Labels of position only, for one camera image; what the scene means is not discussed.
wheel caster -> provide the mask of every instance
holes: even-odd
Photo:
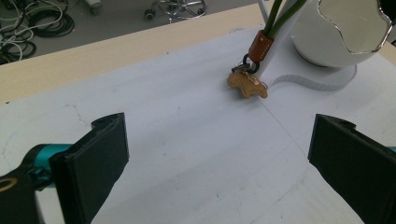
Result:
[[[175,4],[177,4],[177,0],[171,0],[170,3],[175,3]],[[168,6],[168,9],[169,9],[170,11],[173,11],[173,10],[175,10],[176,8],[177,8],[176,5],[170,5],[170,6]]]
[[[98,8],[91,8],[90,12],[91,12],[92,15],[97,15],[97,14],[99,14],[99,9]]]
[[[198,9],[198,15],[202,15],[202,14],[204,14],[204,9],[203,8],[200,8],[200,9]]]
[[[151,21],[155,17],[155,10],[147,9],[145,11],[145,18],[148,21]]]

floor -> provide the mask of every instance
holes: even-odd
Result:
[[[255,4],[258,0],[206,0],[206,2],[208,4],[207,14],[212,14]],[[169,23],[168,17],[160,10],[157,10],[156,17],[152,21],[145,20],[144,12],[150,8],[151,3],[152,1],[146,0],[103,0],[103,7],[100,8],[99,13],[92,15],[84,1],[69,0],[70,7],[66,13],[74,20],[75,29],[71,34],[63,37],[34,37],[32,41],[37,46],[34,56],[167,25]],[[0,1],[0,18],[13,18],[15,15],[15,10],[5,9]]]

keychain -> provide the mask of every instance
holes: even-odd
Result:
[[[256,34],[248,50],[248,54],[244,56],[241,63],[232,69],[233,73],[227,78],[227,83],[230,87],[239,89],[246,98],[250,98],[251,95],[256,94],[262,98],[267,97],[267,86],[265,83],[261,83],[259,78],[255,77],[254,74],[259,71],[260,62],[265,59],[265,56],[273,45],[276,32],[305,2],[306,0],[297,0],[276,21],[276,15],[282,0],[275,0],[264,29]]]

white cable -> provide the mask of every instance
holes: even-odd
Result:
[[[15,29],[16,26],[18,25],[18,23],[20,22],[19,20],[22,19],[22,14],[18,11],[18,7],[16,6],[15,2],[14,2],[13,0],[11,0],[11,2],[13,3],[14,7],[17,9],[18,17],[17,17],[17,18],[14,18],[14,19],[8,19],[8,21],[14,21],[14,20],[15,20],[15,24],[13,24],[13,25],[8,25],[8,26],[6,26],[6,27],[1,28],[1,29],[0,29],[0,32],[1,32],[1,31],[4,31],[4,30],[7,30],[8,28],[11,28],[10,30]],[[11,36],[10,38],[8,38],[7,40],[5,40],[4,38],[3,38],[3,40],[0,40],[0,44],[1,44],[2,47],[3,47],[3,46],[6,46],[7,44],[12,44],[12,45],[14,45],[14,46],[19,50],[19,52],[20,52],[20,58],[18,59],[18,61],[20,61],[20,60],[22,59],[22,56],[23,56],[23,50],[21,49],[21,47],[20,47],[18,44],[19,44],[19,43],[23,43],[23,42],[25,42],[26,40],[31,40],[31,39],[33,38],[33,36],[34,36],[33,29],[38,28],[38,27],[49,26],[49,25],[51,25],[51,24],[54,24],[54,23],[60,21],[61,18],[62,18],[62,16],[64,15],[64,12],[63,12],[62,9],[60,8],[60,5],[55,5],[55,4],[53,4],[53,3],[49,2],[49,1],[39,1],[39,2],[45,3],[45,4],[47,4],[48,6],[37,7],[37,8],[34,8],[33,10],[31,10],[31,11],[28,11],[29,7],[35,5],[37,2],[31,3],[31,4],[29,4],[29,5],[25,8],[25,12],[27,11],[27,12],[25,13],[25,15],[31,14],[31,13],[33,13],[33,12],[39,10],[39,9],[42,9],[42,8],[54,7],[54,8],[57,8],[57,9],[59,10],[60,16],[59,16],[59,18],[56,19],[55,21],[50,21],[50,22],[47,22],[47,23],[44,23],[44,24],[39,24],[39,25],[32,26],[32,27],[27,27],[27,26],[25,26],[25,25],[21,25],[21,24],[20,24],[20,27],[23,28],[22,30],[19,30],[19,31],[18,31],[18,30],[16,29],[16,30],[14,31],[13,36]],[[22,33],[24,33],[24,32],[30,32],[30,36],[29,36],[27,39],[22,40],[22,41],[16,40],[16,37],[17,37],[19,34],[22,34]]]
[[[264,1],[266,0],[259,0],[259,6],[260,6],[260,11],[262,12],[262,18],[264,19],[264,22],[267,23],[269,13],[268,13],[268,7],[264,3]]]
[[[12,42],[3,42],[3,41],[0,41],[0,44],[4,44],[2,47],[6,46],[7,44],[12,44],[15,47],[17,47],[17,49],[20,52],[20,58],[18,59],[18,61],[22,60],[23,50],[21,49],[21,47],[19,45],[12,43]]]
[[[0,34],[0,49],[3,47],[3,45],[1,44],[2,40],[3,40],[3,35]]]

white mug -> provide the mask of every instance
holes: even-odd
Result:
[[[307,61],[346,67],[381,49],[391,30],[378,0],[311,0],[291,29],[298,52]]]

